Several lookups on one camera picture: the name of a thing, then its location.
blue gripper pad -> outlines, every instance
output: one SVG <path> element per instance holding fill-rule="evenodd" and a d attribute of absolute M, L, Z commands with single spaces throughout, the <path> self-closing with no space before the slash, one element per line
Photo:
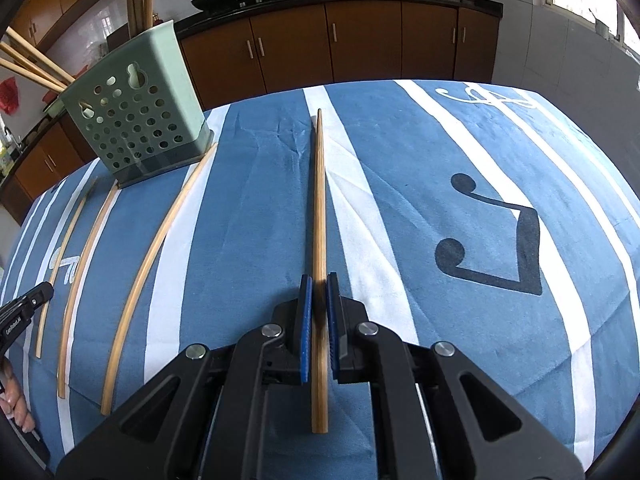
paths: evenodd
<path fill-rule="evenodd" d="M 337 286 L 338 280 L 335 277 L 335 273 L 331 273 L 326 278 L 326 316 L 329 327 L 329 359 L 331 360 L 331 370 L 334 373 L 334 379 L 338 379 L 338 325 L 337 318 L 335 313 L 335 298 L 334 294 L 337 295 L 338 301 L 340 301 L 340 291 L 334 290 L 334 281 L 335 286 Z"/>
<path fill-rule="evenodd" d="M 302 308 L 303 312 L 300 329 L 300 381 L 303 384 L 308 382 L 311 370 L 311 293 L 313 291 L 311 276 L 306 276 L 306 283 L 304 281 L 298 298 L 298 308 Z"/>

blue tablecloth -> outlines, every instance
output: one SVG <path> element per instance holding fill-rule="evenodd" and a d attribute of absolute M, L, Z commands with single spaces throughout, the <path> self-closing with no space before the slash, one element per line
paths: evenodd
<path fill-rule="evenodd" d="M 146 280 L 114 405 L 190 343 L 234 343 L 296 296 L 310 271 L 318 108 L 328 270 L 343 294 L 405 341 L 455 343 L 587 467 L 640 391 L 640 203 L 553 105 L 490 85 L 335 84 L 207 113 L 220 145 Z M 103 163 L 39 197 L 23 225 L 3 303 L 49 278 L 73 211 L 97 179 L 54 284 L 42 358 L 34 357 L 39 314 L 9 352 L 52 468 L 102 420 L 126 297 L 188 171 L 119 192 L 82 276 L 79 255 L 113 184 Z M 81 283 L 63 400 L 56 369 L 72 280 Z M 329 435 L 309 433 L 308 410 L 304 390 L 270 397 L 265 478 L 375 478 L 367 385 L 332 384 Z"/>

triangular cutout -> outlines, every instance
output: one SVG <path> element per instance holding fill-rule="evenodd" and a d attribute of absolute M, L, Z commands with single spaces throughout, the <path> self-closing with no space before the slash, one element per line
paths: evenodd
<path fill-rule="evenodd" d="M 142 442 L 152 443 L 158 437 L 180 379 L 172 377 L 149 400 L 141 404 L 120 425 L 122 433 Z"/>
<path fill-rule="evenodd" d="M 478 378 L 472 374 L 464 374 L 460 377 L 460 383 L 486 441 L 494 442 L 522 427 L 522 422 L 515 413 L 500 402 Z"/>

red plastic bag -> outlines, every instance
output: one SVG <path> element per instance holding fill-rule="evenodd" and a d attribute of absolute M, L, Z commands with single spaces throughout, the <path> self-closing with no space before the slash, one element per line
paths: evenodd
<path fill-rule="evenodd" d="M 18 87 L 15 77 L 5 79 L 0 83 L 0 110 L 7 115 L 12 115 L 20 103 L 18 102 Z"/>

keyhole-shaped hole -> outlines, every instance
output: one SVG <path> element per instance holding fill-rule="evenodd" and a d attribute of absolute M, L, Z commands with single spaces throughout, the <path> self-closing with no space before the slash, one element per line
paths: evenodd
<path fill-rule="evenodd" d="M 82 110 L 82 116 L 87 118 L 87 119 L 93 119 L 95 112 L 93 107 L 84 99 L 80 99 L 78 101 L 78 104 L 80 105 L 80 109 Z"/>
<path fill-rule="evenodd" d="M 145 75 L 140 72 L 136 63 L 131 63 L 127 66 L 127 73 L 129 74 L 129 86 L 134 90 L 142 88 L 146 82 Z"/>

